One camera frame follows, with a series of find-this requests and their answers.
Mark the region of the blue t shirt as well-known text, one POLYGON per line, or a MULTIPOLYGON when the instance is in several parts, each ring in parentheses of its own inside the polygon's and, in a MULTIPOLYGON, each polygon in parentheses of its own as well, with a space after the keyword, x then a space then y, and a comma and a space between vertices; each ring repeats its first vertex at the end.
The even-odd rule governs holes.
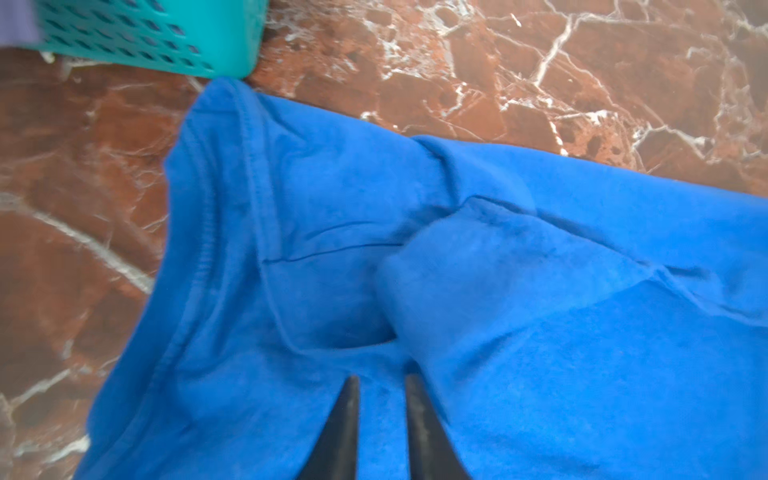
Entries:
POLYGON ((421 374, 476 479, 763 479, 767 203, 404 137, 219 78, 80 479, 292 479, 349 377, 358 475, 408 475, 421 374))

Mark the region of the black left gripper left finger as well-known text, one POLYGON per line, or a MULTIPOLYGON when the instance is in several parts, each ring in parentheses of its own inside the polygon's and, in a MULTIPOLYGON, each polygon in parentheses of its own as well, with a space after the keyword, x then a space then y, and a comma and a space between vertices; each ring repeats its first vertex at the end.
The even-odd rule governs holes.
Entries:
POLYGON ((297 480, 355 480, 360 380, 348 377, 297 480))

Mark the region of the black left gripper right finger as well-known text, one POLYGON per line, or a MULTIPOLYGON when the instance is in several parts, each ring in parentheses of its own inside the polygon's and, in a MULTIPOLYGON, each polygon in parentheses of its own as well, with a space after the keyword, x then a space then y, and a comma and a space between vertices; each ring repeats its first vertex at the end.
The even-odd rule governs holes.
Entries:
POLYGON ((412 480, 470 480, 417 374, 405 379, 409 471, 412 480))

